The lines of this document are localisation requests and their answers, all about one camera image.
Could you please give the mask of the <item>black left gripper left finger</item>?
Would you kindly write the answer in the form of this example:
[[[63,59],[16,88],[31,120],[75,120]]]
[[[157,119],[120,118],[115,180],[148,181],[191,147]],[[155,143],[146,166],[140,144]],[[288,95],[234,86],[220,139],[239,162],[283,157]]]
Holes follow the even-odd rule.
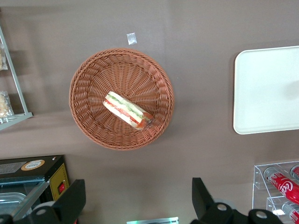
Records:
[[[40,207],[16,221],[9,214],[1,215],[0,222],[2,224],[73,224],[85,204],[85,181],[77,179],[52,206]]]

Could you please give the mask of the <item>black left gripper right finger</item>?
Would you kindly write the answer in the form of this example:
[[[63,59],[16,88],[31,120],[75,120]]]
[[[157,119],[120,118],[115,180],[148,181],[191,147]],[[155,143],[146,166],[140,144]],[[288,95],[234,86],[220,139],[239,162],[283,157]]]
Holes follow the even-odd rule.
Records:
[[[197,215],[193,224],[280,224],[281,220],[263,209],[250,210],[248,215],[226,203],[216,203],[201,178],[192,179],[192,204]]]

